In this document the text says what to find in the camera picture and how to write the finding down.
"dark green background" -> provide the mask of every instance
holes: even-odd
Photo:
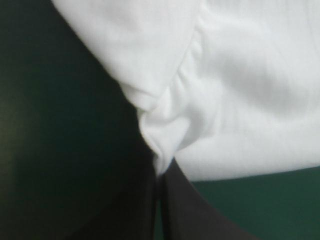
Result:
[[[0,239],[77,229],[139,167],[140,141],[134,108],[52,4],[0,0]],[[263,240],[318,240],[319,181],[313,168],[195,186]]]

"white fabric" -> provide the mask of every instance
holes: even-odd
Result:
[[[53,0],[138,109],[158,173],[320,165],[319,0]]]

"white shirt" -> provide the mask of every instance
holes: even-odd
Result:
[[[138,110],[163,173],[320,165],[319,0],[53,0]]]

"cloth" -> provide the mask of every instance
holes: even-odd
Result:
[[[53,0],[138,111],[160,175],[320,165],[317,0]]]

